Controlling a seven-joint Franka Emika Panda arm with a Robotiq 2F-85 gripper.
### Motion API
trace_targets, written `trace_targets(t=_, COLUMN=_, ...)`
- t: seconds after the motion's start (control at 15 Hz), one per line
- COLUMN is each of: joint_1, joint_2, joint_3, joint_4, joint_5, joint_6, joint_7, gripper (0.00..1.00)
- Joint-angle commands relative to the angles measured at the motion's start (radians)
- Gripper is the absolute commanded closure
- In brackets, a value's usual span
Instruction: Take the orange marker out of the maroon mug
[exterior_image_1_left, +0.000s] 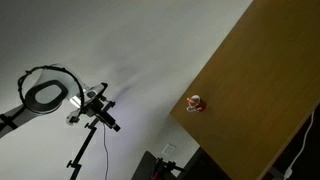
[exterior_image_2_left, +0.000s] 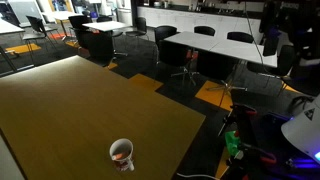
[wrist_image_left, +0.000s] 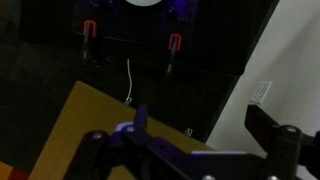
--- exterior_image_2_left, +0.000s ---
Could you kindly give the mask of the white robot base cone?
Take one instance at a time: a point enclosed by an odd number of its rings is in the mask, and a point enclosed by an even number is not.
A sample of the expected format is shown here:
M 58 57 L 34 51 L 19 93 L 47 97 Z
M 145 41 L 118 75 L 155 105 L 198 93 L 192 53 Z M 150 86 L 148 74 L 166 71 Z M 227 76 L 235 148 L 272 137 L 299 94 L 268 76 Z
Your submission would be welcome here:
M 320 96 L 281 126 L 283 136 L 320 164 Z

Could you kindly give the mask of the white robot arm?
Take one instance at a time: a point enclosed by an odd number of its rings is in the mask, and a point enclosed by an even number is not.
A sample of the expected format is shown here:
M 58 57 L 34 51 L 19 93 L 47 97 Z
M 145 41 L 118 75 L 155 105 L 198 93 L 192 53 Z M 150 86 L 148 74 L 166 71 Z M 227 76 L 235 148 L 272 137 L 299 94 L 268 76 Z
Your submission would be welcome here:
M 280 34 L 288 44 L 280 48 L 276 66 L 263 72 L 278 76 L 304 94 L 319 94 L 319 0 L 266 0 L 260 32 L 265 35 L 264 56 L 276 54 Z

